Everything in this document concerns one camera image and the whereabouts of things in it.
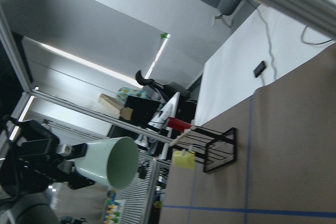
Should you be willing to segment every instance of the white tabletop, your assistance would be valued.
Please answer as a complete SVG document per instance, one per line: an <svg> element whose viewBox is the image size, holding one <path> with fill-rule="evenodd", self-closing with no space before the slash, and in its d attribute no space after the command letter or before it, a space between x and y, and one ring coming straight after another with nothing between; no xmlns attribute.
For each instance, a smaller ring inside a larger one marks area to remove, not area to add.
<svg viewBox="0 0 336 224"><path fill-rule="evenodd" d="M304 24L271 7L260 5L258 9L269 24L277 79L333 43L319 46L303 44L300 36ZM308 28L305 40L322 42L328 38ZM261 87L261 79L254 77L253 70L262 60L267 66L262 74L265 83L274 81L268 50L265 24L255 10L205 64L196 109L196 125L211 120Z"/></svg>

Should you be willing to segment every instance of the cardboard box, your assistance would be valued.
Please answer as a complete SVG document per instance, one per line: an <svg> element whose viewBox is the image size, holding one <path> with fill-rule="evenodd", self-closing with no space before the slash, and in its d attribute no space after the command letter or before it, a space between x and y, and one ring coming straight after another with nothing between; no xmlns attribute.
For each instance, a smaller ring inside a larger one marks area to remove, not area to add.
<svg viewBox="0 0 336 224"><path fill-rule="evenodd" d="M125 120L131 120L133 110L130 108L125 108L124 105L121 102L117 101L115 98L110 97L106 94L100 94L98 102L109 110L117 110L119 112L119 115Z"/></svg>

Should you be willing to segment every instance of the black cable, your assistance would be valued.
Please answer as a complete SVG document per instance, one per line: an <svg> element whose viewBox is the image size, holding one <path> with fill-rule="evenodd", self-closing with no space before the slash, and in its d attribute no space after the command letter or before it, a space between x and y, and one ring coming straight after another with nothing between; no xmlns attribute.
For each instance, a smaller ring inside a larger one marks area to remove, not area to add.
<svg viewBox="0 0 336 224"><path fill-rule="evenodd" d="M153 121L150 121L151 123L158 123L158 124L165 124L165 122L163 123L159 123L159 122L153 122Z"/></svg>
<svg viewBox="0 0 336 224"><path fill-rule="evenodd" d="M302 33L301 33L300 39L301 39L302 43L307 44L307 45L322 45L322 44L329 43L329 42L333 41L333 39L329 39L329 40L326 40L324 42L319 42L319 43L312 43L312 42L305 41L304 36L305 36L307 28L308 28L308 26L305 26Z"/></svg>

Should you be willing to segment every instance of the red object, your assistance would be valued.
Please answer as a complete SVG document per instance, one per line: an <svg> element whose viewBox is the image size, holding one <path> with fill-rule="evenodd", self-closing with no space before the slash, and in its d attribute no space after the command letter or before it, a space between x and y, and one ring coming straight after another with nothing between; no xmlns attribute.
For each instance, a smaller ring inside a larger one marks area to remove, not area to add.
<svg viewBox="0 0 336 224"><path fill-rule="evenodd" d="M169 117L167 127L173 128L176 131L184 132L185 129L189 129L191 127L191 124Z"/></svg>

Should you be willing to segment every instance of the wire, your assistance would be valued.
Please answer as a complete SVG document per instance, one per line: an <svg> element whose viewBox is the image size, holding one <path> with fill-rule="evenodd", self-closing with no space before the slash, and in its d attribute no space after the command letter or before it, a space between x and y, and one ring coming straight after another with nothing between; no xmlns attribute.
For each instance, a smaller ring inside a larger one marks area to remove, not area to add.
<svg viewBox="0 0 336 224"><path fill-rule="evenodd" d="M260 78L261 78L261 82L262 82L262 86L265 86L265 80L264 80L264 76L263 73L260 74Z"/></svg>
<svg viewBox="0 0 336 224"><path fill-rule="evenodd" d="M275 60L275 57L272 53L272 41L271 41L271 36L269 34L269 26L268 26L268 23L267 21L264 19L264 17L262 16L261 14L261 11L256 7L254 6L252 3L250 3L250 1L247 1L249 5L251 5L253 8L255 8L257 10L257 13L261 19L262 22L264 22L265 24L265 27L266 27L266 36L267 36L267 40L268 40L268 54L270 55L271 57L271 67L273 68L273 71L274 71L274 74L273 74L273 79L274 81L277 80L277 68L275 67L274 65L274 60Z"/></svg>
<svg viewBox="0 0 336 224"><path fill-rule="evenodd" d="M150 121L151 123L158 123L158 124L165 124L165 122L163 123L159 123L159 122L154 122L154 121Z"/></svg>
<svg viewBox="0 0 336 224"><path fill-rule="evenodd" d="M308 26L305 26L302 33L301 33L300 39L301 39L302 43L307 44L307 45L322 45L322 44L329 43L329 42L333 41L333 39L329 39L329 40L326 40L324 42L319 42L319 43L313 43L313 42L305 41L304 36L305 36L307 28L308 28Z"/></svg>

